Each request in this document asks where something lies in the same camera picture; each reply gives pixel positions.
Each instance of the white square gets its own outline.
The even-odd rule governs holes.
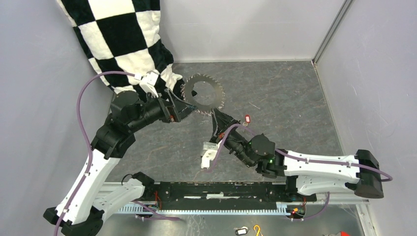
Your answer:
[[[89,0],[96,20],[135,12],[132,0]]]
[[[90,22],[81,26],[78,26],[83,35],[84,41],[87,43],[91,50],[92,55],[98,59],[110,59],[113,58],[113,54],[110,51],[109,46],[104,40],[97,22]]]
[[[172,64],[167,65],[167,68],[161,72],[161,79],[165,81],[166,87],[173,90],[178,80],[182,79],[182,75],[172,72]]]
[[[129,86],[124,86],[124,87],[114,87],[113,89],[114,89],[114,91],[115,91],[115,93],[116,93],[116,94],[121,93],[121,92],[123,92],[123,91],[136,91],[136,90],[133,88],[133,86],[132,86],[132,85],[129,85]]]
[[[152,57],[150,56],[148,49],[139,50],[134,53],[129,53],[126,55],[115,57],[118,66],[130,73],[136,74],[140,73],[145,75],[148,71],[155,69],[155,63],[153,62]],[[139,80],[136,80],[132,76],[127,76],[129,83],[131,85],[139,84]]]
[[[161,37],[159,36],[159,24],[153,20],[153,11],[136,12],[139,26],[145,37],[147,47],[155,44]]]
[[[92,65],[92,68],[96,71],[97,74],[100,74],[102,72],[101,69],[100,69],[100,67],[98,66],[97,61],[96,61],[95,58],[90,58],[89,59],[89,62]],[[106,78],[104,77],[104,75],[103,76],[100,76],[100,79],[101,79],[101,81],[103,81],[103,83],[106,86],[109,86],[110,85],[110,83],[106,80]]]
[[[152,11],[152,19],[155,25],[159,25],[161,21],[161,11]]]

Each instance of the circular saw blade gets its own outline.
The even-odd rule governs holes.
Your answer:
[[[194,97],[192,96],[192,91],[194,89],[194,86],[198,82],[204,82],[211,85],[214,89],[215,98],[214,101],[211,104],[204,105],[199,102],[197,102]],[[223,87],[220,85],[220,83],[215,80],[213,77],[209,75],[202,75],[202,74],[195,74],[188,78],[188,80],[185,82],[183,87],[181,88],[181,93],[184,98],[184,100],[191,105],[194,105],[197,107],[197,112],[203,114],[203,115],[211,115],[212,109],[222,109],[224,106],[224,97],[225,93],[223,90]]]

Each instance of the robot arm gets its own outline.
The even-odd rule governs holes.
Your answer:
[[[213,110],[212,121],[213,135],[209,143],[204,143],[202,168],[209,167],[210,160],[214,160],[219,146],[224,143],[224,147],[247,167],[257,166],[256,172],[262,176],[287,177],[287,193],[309,196],[319,192],[354,191],[360,197],[384,197],[380,175],[355,166],[364,164],[379,169],[378,161],[367,150],[358,150],[356,155],[321,156],[276,149],[275,143],[263,134],[246,140],[236,131],[237,127],[232,128],[224,138],[227,129],[239,124],[239,121],[218,109]],[[289,157],[300,157],[307,161]],[[349,165],[319,163],[329,161]]]
[[[140,198],[145,187],[152,183],[135,175],[107,196],[100,199],[96,199],[96,196],[109,173],[135,142],[136,131],[157,120],[165,123],[180,122],[193,112],[193,107],[178,100],[169,91],[167,95],[168,99],[164,100],[162,96],[152,97],[148,94],[147,102],[144,103],[134,91],[119,93],[111,104],[112,112],[91,143],[94,157],[91,169],[70,207],[64,209],[69,197],[76,191],[78,182],[85,175],[88,161],[64,200],[57,207],[47,209],[44,218],[56,224],[65,211],[60,224],[64,235],[80,236],[86,232],[95,235],[113,213]]]

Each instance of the small black object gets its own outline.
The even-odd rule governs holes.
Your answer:
[[[240,229],[235,230],[236,235],[245,235],[249,232],[247,227],[242,227]]]

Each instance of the saw blade hole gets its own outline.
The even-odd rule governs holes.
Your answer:
[[[216,94],[214,88],[206,82],[197,82],[193,88],[197,92],[197,95],[194,97],[196,102],[203,105],[210,105],[214,102]]]

